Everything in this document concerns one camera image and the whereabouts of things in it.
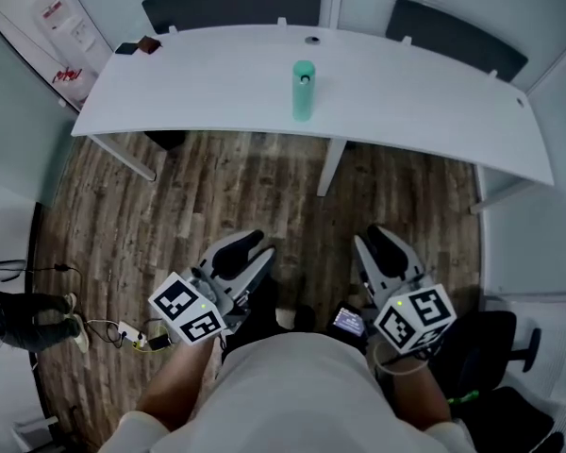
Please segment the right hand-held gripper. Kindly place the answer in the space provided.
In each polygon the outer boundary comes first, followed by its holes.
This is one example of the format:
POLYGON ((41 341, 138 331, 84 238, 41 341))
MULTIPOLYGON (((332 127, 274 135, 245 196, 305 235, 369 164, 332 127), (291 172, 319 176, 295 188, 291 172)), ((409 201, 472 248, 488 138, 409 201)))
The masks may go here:
MULTIPOLYGON (((387 300, 387 277, 405 281, 425 272, 416 252, 382 226, 369 225, 367 240, 355 235, 353 247, 359 278, 373 303, 387 300)), ((389 298, 374 327, 397 352, 414 352, 436 342, 455 321, 451 300, 438 283, 389 298)))

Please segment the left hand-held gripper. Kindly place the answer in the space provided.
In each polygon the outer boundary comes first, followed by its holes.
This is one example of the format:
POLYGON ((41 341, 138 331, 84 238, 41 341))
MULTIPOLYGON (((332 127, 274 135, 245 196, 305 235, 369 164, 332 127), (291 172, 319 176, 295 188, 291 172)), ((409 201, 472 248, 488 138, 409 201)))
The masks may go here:
POLYGON ((245 230, 213 243, 182 275, 170 274, 148 299, 185 344, 199 344, 221 332, 233 333, 243 322, 246 294, 270 273, 276 249, 258 251, 261 230, 245 230))

